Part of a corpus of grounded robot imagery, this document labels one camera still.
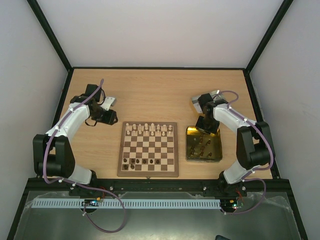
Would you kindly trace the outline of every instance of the gold tray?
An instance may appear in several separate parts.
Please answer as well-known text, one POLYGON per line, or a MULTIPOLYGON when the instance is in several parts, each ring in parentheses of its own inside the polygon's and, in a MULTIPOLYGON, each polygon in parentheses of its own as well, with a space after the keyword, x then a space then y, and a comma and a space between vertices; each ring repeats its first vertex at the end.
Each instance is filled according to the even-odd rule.
POLYGON ((195 126, 188 126, 185 132, 185 156, 187 161, 218 163, 222 159, 220 129, 216 134, 198 131, 195 126))

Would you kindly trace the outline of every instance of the tabletop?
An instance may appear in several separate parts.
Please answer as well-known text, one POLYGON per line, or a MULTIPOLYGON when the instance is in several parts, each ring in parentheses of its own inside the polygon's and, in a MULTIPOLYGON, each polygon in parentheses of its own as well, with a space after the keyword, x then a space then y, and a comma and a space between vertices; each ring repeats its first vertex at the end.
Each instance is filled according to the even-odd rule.
MULTIPOLYGON (((98 123, 95 127, 83 123, 71 142, 76 163, 95 171, 100 179, 128 178, 117 176, 123 122, 177 122, 178 179, 217 179, 236 160, 236 135, 220 124, 222 160, 219 163, 186 161, 186 128, 194 126, 199 117, 191 97, 214 90, 235 91, 239 100, 232 107, 255 120, 242 70, 75 69, 62 114, 74 96, 85 92, 87 84, 99 85, 101 79, 104 79, 105 94, 117 99, 111 109, 116 111, 119 121, 114 125, 98 123)), ((234 99, 232 94, 225 97, 227 101, 234 99)), ((254 177, 272 178, 269 170, 258 171, 254 177)))

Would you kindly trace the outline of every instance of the chessboard border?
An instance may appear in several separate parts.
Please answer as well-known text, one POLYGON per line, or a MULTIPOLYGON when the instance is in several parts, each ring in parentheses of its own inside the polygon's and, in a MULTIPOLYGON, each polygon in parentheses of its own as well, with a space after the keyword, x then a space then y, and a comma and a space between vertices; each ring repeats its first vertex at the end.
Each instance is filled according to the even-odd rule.
POLYGON ((121 129, 121 142, 120 142, 120 148, 119 148, 119 159, 118 159, 118 166, 117 166, 117 172, 116 175, 118 177, 143 177, 143 178, 177 178, 179 177, 179 142, 178 142, 178 123, 177 122, 170 122, 170 121, 124 121, 122 123, 122 129, 121 129), (124 151, 124 141, 126 136, 126 124, 141 124, 142 126, 147 123, 148 125, 151 125, 154 123, 154 125, 157 124, 166 124, 167 126, 172 125, 173 126, 173 151, 174 151, 174 171, 122 171, 122 158, 123 158, 123 151, 124 151))

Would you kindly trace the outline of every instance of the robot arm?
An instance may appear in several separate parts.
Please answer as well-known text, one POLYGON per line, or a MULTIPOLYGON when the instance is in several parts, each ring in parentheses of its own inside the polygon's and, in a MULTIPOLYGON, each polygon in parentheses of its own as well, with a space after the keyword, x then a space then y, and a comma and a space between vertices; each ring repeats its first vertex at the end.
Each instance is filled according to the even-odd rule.
POLYGON ((114 97, 104 96, 103 104, 98 104, 101 89, 85 104, 76 107, 93 94, 97 88, 97 85, 88 84, 84 94, 75 96, 70 101, 67 112, 53 128, 45 134, 37 134, 34 137, 33 163, 34 171, 38 175, 43 173, 47 143, 54 132, 57 131, 49 148, 50 151, 55 148, 55 153, 49 153, 46 160, 47 175, 67 178, 81 184, 89 184, 93 175, 95 176, 94 171, 76 164, 70 142, 81 124, 90 117, 96 123, 113 125, 118 122, 117 113, 110 109, 116 102, 114 97))
POLYGON ((209 93, 201 95, 198 102, 204 113, 204 117, 200 116, 195 125, 198 130, 207 134, 215 134, 222 122, 236 134, 237 159, 231 167, 220 174, 220 180, 225 184, 238 183, 255 169, 269 163, 270 153, 264 141, 250 125, 255 125, 262 132, 274 156, 270 128, 266 122, 256 122, 245 118, 234 109, 231 110, 224 99, 214 101, 209 93), (259 143, 254 144, 253 138, 259 140, 259 143))

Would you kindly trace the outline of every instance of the gray floor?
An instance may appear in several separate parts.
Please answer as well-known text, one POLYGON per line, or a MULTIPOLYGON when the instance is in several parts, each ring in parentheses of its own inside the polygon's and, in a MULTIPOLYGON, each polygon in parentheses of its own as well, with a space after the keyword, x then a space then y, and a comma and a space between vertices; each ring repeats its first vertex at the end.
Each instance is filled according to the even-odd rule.
MULTIPOLYGON (((39 193, 32 193, 30 199, 39 193)), ((190 198, 188 194, 125 195, 124 198, 190 198)), ((250 208, 260 195, 244 199, 250 208)), ((96 230, 80 209, 25 208, 15 239, 35 240, 213 240, 222 235, 231 240, 300 239, 293 213, 283 193, 268 193, 268 200, 243 215, 223 215, 219 210, 128 209, 128 221, 117 233, 96 230)), ((121 209, 98 209, 91 214, 101 228, 114 230, 122 222, 121 209)))

